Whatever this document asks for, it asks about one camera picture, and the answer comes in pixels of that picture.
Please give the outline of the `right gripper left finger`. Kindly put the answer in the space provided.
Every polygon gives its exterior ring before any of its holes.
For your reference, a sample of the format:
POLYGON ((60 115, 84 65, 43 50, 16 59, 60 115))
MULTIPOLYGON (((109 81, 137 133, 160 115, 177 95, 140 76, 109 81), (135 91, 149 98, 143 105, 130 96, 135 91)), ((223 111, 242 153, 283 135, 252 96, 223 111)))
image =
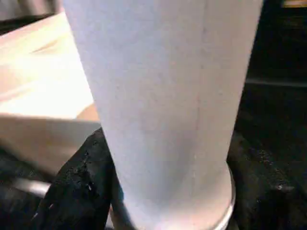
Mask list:
POLYGON ((62 166, 30 223, 32 230, 103 230, 115 166, 102 128, 62 166))

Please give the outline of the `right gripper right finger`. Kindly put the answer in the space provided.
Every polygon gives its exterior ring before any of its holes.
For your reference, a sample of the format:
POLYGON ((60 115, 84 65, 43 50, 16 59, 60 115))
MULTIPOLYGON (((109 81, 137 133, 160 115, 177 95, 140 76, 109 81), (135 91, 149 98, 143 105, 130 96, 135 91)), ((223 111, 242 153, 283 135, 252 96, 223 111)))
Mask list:
POLYGON ((234 219, 241 230, 305 230, 307 195, 272 154, 234 133, 227 157, 235 187, 234 219))

